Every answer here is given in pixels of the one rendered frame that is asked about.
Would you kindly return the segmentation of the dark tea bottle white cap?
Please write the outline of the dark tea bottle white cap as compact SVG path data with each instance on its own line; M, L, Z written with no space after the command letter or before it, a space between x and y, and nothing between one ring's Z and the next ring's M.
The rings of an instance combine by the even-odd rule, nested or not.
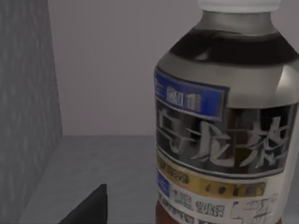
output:
M299 154L299 53L281 0L198 0L154 73L155 224L282 224Z

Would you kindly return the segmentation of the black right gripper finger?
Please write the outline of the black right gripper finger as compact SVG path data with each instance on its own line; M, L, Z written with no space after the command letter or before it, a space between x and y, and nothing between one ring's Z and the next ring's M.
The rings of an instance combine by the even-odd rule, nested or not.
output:
M101 184L57 224L107 224L107 185Z

